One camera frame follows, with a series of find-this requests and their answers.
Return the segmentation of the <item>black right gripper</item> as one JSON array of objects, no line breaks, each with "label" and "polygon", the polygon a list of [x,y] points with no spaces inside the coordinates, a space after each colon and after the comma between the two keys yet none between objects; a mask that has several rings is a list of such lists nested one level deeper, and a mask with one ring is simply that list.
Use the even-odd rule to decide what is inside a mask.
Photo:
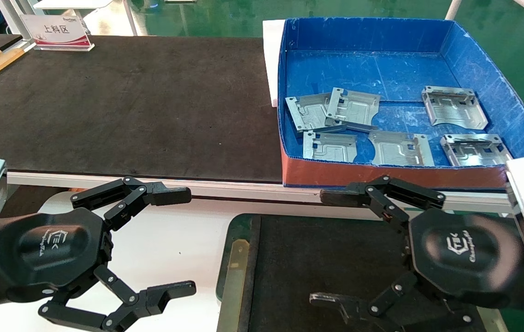
[{"label": "black right gripper", "polygon": [[[514,220],[481,213],[440,210],[445,195],[402,179],[382,176],[323,189],[325,205],[369,208],[399,233],[408,232],[412,265],[445,298],[479,307],[524,311],[524,242]],[[424,210],[411,221],[396,201]],[[401,325],[388,311],[418,286],[416,273],[404,273],[371,301],[327,292],[309,295],[309,303],[337,310],[348,326],[381,332],[455,332],[472,326],[475,316],[462,304],[443,300],[444,316]]]}]

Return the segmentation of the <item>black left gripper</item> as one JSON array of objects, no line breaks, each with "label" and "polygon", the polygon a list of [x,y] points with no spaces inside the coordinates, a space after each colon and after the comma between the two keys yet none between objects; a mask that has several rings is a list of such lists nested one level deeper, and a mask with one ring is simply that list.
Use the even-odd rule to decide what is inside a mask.
[{"label": "black left gripper", "polygon": [[[125,332],[136,321],[162,314],[170,300],[196,294],[194,281],[148,287],[138,293],[105,265],[112,259],[112,234],[147,206],[191,202],[188,187],[133,177],[74,194],[67,213],[34,213],[0,219],[0,304],[30,303],[54,296],[39,308],[47,321],[89,332]],[[115,204],[103,218],[91,212]],[[120,301],[104,315],[67,306],[100,281]]]}]

